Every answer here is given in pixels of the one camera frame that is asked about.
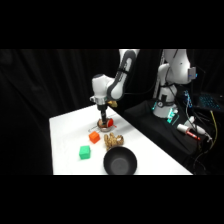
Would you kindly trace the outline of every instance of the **black background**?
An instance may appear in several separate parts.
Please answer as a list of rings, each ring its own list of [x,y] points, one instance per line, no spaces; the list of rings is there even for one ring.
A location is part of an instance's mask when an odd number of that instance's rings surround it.
[[[145,92],[154,83],[161,49],[142,49],[126,92]],[[192,50],[188,51],[189,59]],[[0,174],[52,174],[49,118],[93,105],[91,80],[115,77],[118,49],[0,50]],[[224,94],[224,50],[196,49],[195,63],[206,70],[203,90]],[[152,98],[125,96],[117,112]],[[222,150],[207,159],[218,173]]]

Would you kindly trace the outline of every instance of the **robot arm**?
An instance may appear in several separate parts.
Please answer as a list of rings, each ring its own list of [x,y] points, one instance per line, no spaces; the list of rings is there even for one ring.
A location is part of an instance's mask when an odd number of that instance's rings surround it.
[[[92,80],[94,96],[90,98],[101,111],[103,124],[106,123],[108,101],[119,101],[123,98],[128,76],[136,62],[140,49],[120,49],[120,66],[115,78],[103,74],[96,75]]]
[[[175,108],[174,101],[177,94],[174,84],[190,83],[196,78],[196,69],[190,68],[186,49],[164,49],[164,57],[168,63],[159,67],[160,92],[158,97],[157,92],[154,95],[158,102],[153,113],[160,118],[170,118],[169,115]]]

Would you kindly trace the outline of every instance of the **toy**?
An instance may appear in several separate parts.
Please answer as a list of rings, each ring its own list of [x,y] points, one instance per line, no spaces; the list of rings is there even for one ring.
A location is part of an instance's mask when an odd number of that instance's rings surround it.
[[[94,131],[89,135],[89,139],[93,144],[96,144],[100,140],[100,135]]]
[[[123,145],[124,138],[122,135],[118,135],[116,138],[114,133],[110,133],[110,137],[108,135],[104,135],[104,141],[107,147],[107,151],[113,146]]]
[[[79,156],[81,160],[90,158],[90,147],[89,146],[81,146],[79,151]]]

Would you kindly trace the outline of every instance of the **orange block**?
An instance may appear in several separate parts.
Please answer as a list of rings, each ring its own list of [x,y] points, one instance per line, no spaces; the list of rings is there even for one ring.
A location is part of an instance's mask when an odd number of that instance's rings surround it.
[[[94,131],[89,135],[89,139],[93,144],[96,144],[100,140],[100,135]]]

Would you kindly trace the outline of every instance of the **table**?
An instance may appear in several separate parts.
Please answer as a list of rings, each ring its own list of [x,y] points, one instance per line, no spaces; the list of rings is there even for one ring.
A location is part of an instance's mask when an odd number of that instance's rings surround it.
[[[112,117],[117,126],[111,132],[115,136],[123,135],[124,147],[137,157],[135,175],[191,175],[111,108],[108,108],[107,116]],[[100,133],[101,140],[96,144],[91,143],[88,137],[88,130],[96,126],[99,118],[97,107],[91,106],[50,119],[54,175],[107,175],[103,167],[105,133]],[[91,158],[80,160],[80,147],[86,145],[91,148]]]

